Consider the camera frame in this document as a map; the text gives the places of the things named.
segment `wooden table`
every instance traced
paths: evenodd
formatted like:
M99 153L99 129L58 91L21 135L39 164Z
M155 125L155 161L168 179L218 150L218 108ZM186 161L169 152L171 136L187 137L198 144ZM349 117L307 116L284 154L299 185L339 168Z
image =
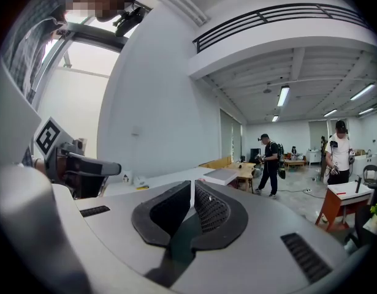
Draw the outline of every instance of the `wooden table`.
M243 179L245 181L245 190L249 192L249 181L252 179L252 171L255 167L255 164L250 164L247 162L238 163L234 162L233 164L227 165L226 169L233 169L238 171L237 179Z
M360 184L359 192L356 193L356 187L356 182L328 185L322 210L315 224L318 225L320 223L324 214L329 221L326 231L329 231L335 218L343 216L342 225L348 228L349 226L345 221L346 215L355 213L361 206L366 206L373 193L373 189L363 184Z
M304 160L285 160L284 161L285 167L288 167L287 171L289 171L289 166L295 165L295 166L301 166L304 167Z

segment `cable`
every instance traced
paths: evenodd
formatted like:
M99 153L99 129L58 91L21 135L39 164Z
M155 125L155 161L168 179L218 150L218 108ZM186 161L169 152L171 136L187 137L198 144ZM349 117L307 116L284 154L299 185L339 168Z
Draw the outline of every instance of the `cable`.
M309 194L307 192L304 192L305 190L307 190L307 189L303 189L303 190L287 190L287 189L283 189L283 190L278 190L277 192L289 192L289 193L303 192L306 195L309 195L309 196L312 196L312 197L315 197L315 198L324 199L324 197L319 197L319 196L315 196L315 195Z

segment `glove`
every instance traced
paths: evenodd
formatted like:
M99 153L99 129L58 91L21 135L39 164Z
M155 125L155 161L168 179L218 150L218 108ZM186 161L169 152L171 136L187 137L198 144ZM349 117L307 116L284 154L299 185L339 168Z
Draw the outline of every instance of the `glove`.
M338 167L336 165L333 165L333 167L331 168L330 174L331 175L338 175L338 174L340 174L340 171L338 170Z

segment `black pants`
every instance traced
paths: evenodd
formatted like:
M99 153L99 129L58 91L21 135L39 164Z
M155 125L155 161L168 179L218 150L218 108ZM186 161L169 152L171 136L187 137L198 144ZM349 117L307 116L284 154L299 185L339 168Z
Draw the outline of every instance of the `black pants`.
M272 194L276 194L277 190L277 179L276 179L276 174L277 174L278 168L269 168L267 164L264 165L263 169L263 176L261 179L261 183L259 185L259 189L263 189L264 186L266 185L266 182L268 178L270 178L270 182L272 185Z
M349 182L349 170L340 171L340 174L330 175L327 183L329 185L343 184Z

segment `black shirt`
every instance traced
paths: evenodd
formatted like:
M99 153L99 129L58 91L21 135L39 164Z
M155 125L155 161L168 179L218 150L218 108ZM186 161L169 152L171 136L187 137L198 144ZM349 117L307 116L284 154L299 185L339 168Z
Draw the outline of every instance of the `black shirt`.
M265 157L271 157L273 154L278 155L278 145L274 141L266 145L264 150ZM269 160L265 162L268 165L268 168L278 168L278 160Z

